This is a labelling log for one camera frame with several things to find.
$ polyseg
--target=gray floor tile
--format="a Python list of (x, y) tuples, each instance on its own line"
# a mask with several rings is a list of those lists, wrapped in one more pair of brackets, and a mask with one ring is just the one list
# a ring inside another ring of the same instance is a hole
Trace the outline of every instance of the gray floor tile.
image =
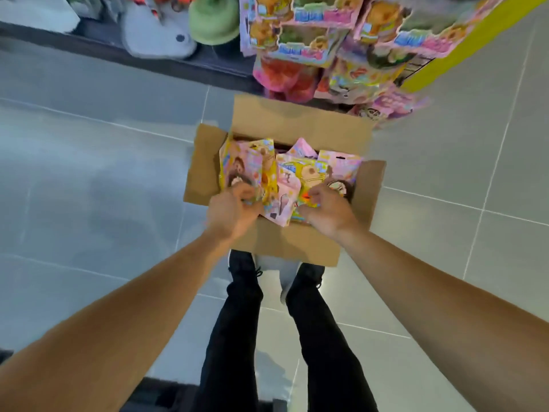
[[(198, 384), (210, 333), (224, 301), (197, 296), (154, 365), (160, 379)], [(300, 353), (293, 320), (262, 309), (257, 330), (255, 374), (260, 399), (289, 399)]]
[(0, 98), (45, 105), (46, 63), (53, 49), (0, 37)]
[(192, 141), (208, 87), (100, 59), (58, 52), (49, 107)]
[[(408, 338), (341, 326), (379, 410), (473, 412), (422, 349)], [(307, 410), (307, 367), (299, 362), (291, 412)]]
[(486, 209), (549, 223), (549, 24), (537, 21), (536, 34), (505, 137)]
[(549, 227), (484, 213), (466, 280), (549, 321)]
[[(461, 278), (480, 211), (382, 188), (372, 232), (425, 262)], [(351, 258), (342, 252), (320, 291), (335, 319), (408, 335)]]
[(126, 281), (0, 255), (0, 346), (20, 350)]
[(49, 112), (20, 254), (132, 278), (175, 249), (187, 142)]
[(229, 131), (233, 120), (235, 94), (238, 94), (238, 92), (210, 87), (202, 122)]
[[(178, 242), (179, 248), (189, 244), (202, 234), (206, 225), (207, 209), (207, 207), (202, 205), (185, 203), (183, 223)], [(228, 254), (223, 256), (212, 269), (208, 280), (198, 291), (199, 293), (216, 298), (224, 299), (227, 297), (227, 286), (232, 282), (232, 277), (228, 270), (227, 257)], [(264, 268), (264, 273), (259, 278), (259, 283), (264, 294), (262, 306), (276, 309), (278, 311), (287, 311), (286, 308), (280, 303), (281, 287), (278, 271), (269, 269), (279, 269), (282, 266), (287, 266), (288, 264), (281, 260), (277, 261), (275, 257), (261, 258), (258, 263), (262, 260), (266, 262), (260, 263), (261, 267)]]
[(532, 25), (527, 17), (498, 35), (424, 90), (428, 108), (375, 134), (384, 185), (482, 207)]
[(39, 136), (42, 110), (0, 100), (0, 252), (17, 251), (38, 153), (29, 139)]

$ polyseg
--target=cardboard box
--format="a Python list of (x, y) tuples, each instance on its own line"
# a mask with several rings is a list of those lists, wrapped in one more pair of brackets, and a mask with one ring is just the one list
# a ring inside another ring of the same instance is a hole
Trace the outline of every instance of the cardboard box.
[[(198, 126), (185, 202), (208, 205), (210, 198), (219, 193), (218, 153), (228, 135), (217, 127)], [(245, 139), (272, 138), (288, 149), (303, 137), (316, 150), (364, 156), (372, 137), (372, 123), (333, 111), (239, 94), (234, 97), (230, 135)], [(366, 228), (372, 222), (384, 170), (385, 162), (379, 160), (366, 161), (359, 168), (351, 206)], [(259, 217), (233, 248), (323, 266), (336, 266), (340, 251), (336, 242), (309, 225), (291, 222), (288, 227), (280, 227), (264, 217)]]

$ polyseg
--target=yellow panel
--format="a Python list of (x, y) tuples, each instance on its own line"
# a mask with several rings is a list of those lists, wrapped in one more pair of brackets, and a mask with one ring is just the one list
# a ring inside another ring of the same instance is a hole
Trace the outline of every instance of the yellow panel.
[(518, 20), (545, 1), (505, 0), (488, 17), (482, 20), (450, 55), (432, 61), (410, 78), (407, 78), (402, 88), (408, 92), (415, 92), (426, 87), (448, 69), (456, 66), (484, 45), (490, 43), (499, 33), (513, 26)]

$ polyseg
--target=forearm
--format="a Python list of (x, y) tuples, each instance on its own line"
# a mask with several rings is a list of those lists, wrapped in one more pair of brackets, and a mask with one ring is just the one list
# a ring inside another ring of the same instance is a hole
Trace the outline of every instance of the forearm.
[(339, 241), (473, 407), (549, 408), (549, 324), (360, 228)]
[(206, 232), (15, 354), (0, 367), (0, 410), (119, 410), (228, 248)]

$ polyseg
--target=black shoe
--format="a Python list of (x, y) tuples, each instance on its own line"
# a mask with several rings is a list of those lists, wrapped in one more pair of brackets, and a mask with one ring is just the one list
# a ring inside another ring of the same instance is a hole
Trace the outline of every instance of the black shoe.
[(255, 267), (252, 254), (240, 250), (229, 251), (229, 271), (233, 280), (237, 278), (256, 279), (263, 274), (260, 267)]
[(311, 263), (301, 263), (298, 266), (298, 273), (296, 274), (294, 281), (288, 284), (282, 290), (280, 294), (280, 302), (286, 304), (286, 298), (289, 294), (294, 293), (296, 290), (306, 286), (314, 286), (317, 289), (322, 284), (322, 275), (324, 274), (325, 267), (319, 265), (312, 265)]

